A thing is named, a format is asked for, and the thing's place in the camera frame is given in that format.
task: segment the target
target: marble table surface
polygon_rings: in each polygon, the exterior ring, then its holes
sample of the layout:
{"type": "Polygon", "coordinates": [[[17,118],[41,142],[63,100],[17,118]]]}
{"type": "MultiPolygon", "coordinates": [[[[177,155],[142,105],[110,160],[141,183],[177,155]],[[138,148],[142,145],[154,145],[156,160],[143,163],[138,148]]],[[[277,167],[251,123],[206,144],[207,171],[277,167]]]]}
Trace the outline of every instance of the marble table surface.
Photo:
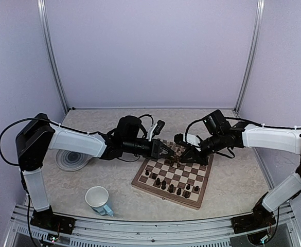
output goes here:
{"type": "MultiPolygon", "coordinates": [[[[187,125],[213,110],[204,109],[118,109],[69,111],[63,124],[83,131],[107,131],[116,127],[126,115],[152,114],[155,122],[166,122],[156,138],[173,140],[184,133],[187,125]]],[[[234,116],[223,110],[225,116],[234,116]]],[[[146,129],[151,121],[144,118],[146,129]]],[[[209,136],[202,123],[195,124],[189,133],[202,138],[209,136]]],[[[207,189],[199,210],[187,208],[132,188],[131,182],[143,158],[135,163],[119,160],[102,161],[93,158],[79,171],[65,172],[55,164],[56,150],[49,150],[44,160],[43,176],[50,204],[55,212],[99,219],[127,221],[180,221],[229,216],[249,212],[268,186],[250,148],[234,149],[236,158],[215,155],[207,189]],[[100,216],[85,203],[86,191],[103,186],[110,194],[115,216],[100,216]]],[[[130,154],[125,159],[134,159],[130,154]]]]}

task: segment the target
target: light blue cup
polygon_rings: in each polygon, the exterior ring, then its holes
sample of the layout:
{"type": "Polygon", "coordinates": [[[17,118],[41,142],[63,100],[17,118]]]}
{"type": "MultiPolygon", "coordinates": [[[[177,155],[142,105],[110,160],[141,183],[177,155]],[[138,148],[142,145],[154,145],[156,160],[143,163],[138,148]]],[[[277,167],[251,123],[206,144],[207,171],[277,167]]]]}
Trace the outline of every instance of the light blue cup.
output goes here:
{"type": "Polygon", "coordinates": [[[114,216],[114,212],[109,206],[109,193],[101,186],[88,189],[85,194],[85,202],[99,215],[114,216]]]}

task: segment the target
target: circuit board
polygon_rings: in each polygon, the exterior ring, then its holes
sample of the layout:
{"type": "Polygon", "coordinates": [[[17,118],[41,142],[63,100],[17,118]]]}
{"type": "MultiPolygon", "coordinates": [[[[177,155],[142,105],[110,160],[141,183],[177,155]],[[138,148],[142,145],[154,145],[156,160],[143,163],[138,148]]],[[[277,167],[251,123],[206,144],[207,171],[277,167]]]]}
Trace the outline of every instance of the circuit board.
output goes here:
{"type": "MultiPolygon", "coordinates": [[[[161,141],[175,151],[177,156],[185,150],[184,147],[173,142],[161,141]]],[[[210,175],[213,155],[210,155],[208,159],[207,166],[195,163],[180,164],[178,159],[159,159],[158,161],[145,159],[132,181],[132,186],[162,199],[199,209],[210,175]],[[160,179],[160,184],[156,184],[157,179],[160,179]],[[166,182],[165,189],[162,189],[163,180],[166,182]],[[170,185],[173,185],[171,192],[169,192],[170,185]]]]}

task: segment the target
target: chess board frame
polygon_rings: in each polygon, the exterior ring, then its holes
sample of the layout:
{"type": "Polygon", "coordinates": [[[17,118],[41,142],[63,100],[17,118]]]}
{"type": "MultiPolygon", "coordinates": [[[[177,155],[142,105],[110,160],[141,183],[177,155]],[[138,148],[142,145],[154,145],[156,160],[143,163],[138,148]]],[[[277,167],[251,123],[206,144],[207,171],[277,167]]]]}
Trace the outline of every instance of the chess board frame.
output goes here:
{"type": "MultiPolygon", "coordinates": [[[[150,193],[150,194],[152,194],[154,196],[157,196],[157,197],[160,197],[162,199],[165,199],[165,200],[168,200],[168,201],[171,201],[171,202],[174,202],[174,203],[177,203],[177,204],[180,204],[180,205],[198,210],[198,209],[200,209],[200,207],[202,205],[202,201],[203,201],[203,198],[204,198],[205,189],[206,189],[206,186],[207,186],[207,182],[208,182],[208,178],[209,178],[209,174],[210,174],[210,170],[211,170],[211,166],[212,166],[214,156],[210,155],[208,158],[209,158],[209,164],[206,167],[205,176],[204,176],[204,179],[202,181],[202,186],[200,188],[199,196],[198,196],[197,201],[191,200],[190,198],[184,198],[182,195],[178,196],[175,193],[168,192],[167,190],[168,190],[168,186],[170,184],[167,184],[167,188],[165,190],[162,190],[160,188],[160,186],[151,186],[151,185],[148,185],[144,182],[141,182],[139,179],[143,175],[146,167],[148,166],[148,163],[150,161],[152,161],[152,160],[148,160],[148,159],[145,159],[144,162],[142,163],[139,171],[137,172],[136,176],[134,177],[134,179],[132,181],[132,187],[140,189],[144,192],[150,193]]],[[[182,165],[192,167],[193,163],[182,164],[182,165]]],[[[148,176],[148,179],[152,179],[151,175],[152,175],[152,173],[150,172],[150,174],[148,176]]]]}

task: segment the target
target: robotic arm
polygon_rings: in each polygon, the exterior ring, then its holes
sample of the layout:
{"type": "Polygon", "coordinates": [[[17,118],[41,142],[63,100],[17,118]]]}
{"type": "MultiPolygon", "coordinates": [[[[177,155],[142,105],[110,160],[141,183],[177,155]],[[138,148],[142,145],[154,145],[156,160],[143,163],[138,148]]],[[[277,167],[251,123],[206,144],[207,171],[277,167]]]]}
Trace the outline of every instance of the robotic arm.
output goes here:
{"type": "Polygon", "coordinates": [[[248,232],[275,224],[273,211],[280,205],[293,199],[301,192],[301,128],[259,126],[251,121],[240,121],[231,126],[219,110],[195,122],[204,122],[212,135],[206,140],[186,133],[174,137],[177,144],[186,147],[180,162],[199,163],[207,165],[208,155],[218,153],[227,148],[231,154],[234,147],[262,147],[283,150],[300,155],[300,165],[294,173],[288,176],[275,189],[263,195],[252,209],[253,213],[234,217],[232,224],[235,233],[248,232]]]}
{"type": "Polygon", "coordinates": [[[31,197],[34,214],[31,224],[51,231],[71,234],[75,220],[54,215],[47,198],[41,167],[48,149],[84,153],[102,160],[119,158],[124,152],[159,159],[171,157],[174,151],[158,139],[165,123],[159,120],[147,133],[141,119],[126,116],[115,129],[103,134],[83,132],[50,121],[46,114],[38,114],[16,137],[16,150],[22,183],[31,197]],[[139,131],[143,137],[137,137],[139,131]]]}

